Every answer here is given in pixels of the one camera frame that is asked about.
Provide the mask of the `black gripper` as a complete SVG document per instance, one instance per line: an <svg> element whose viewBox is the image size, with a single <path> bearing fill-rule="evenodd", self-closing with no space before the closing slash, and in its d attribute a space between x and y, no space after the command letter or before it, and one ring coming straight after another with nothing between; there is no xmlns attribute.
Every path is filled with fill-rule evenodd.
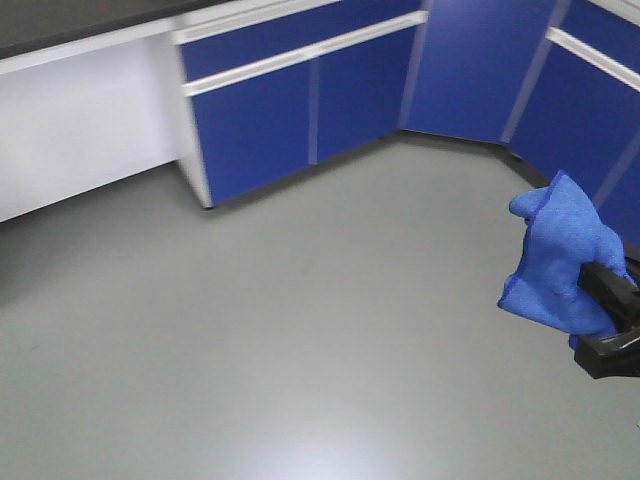
<svg viewBox="0 0 640 480"><path fill-rule="evenodd" d="M639 288L631 281L597 262L590 262L581 266L578 285L615 325L639 324ZM574 361L593 379L638 378L639 328L603 338L581 335Z"/></svg>

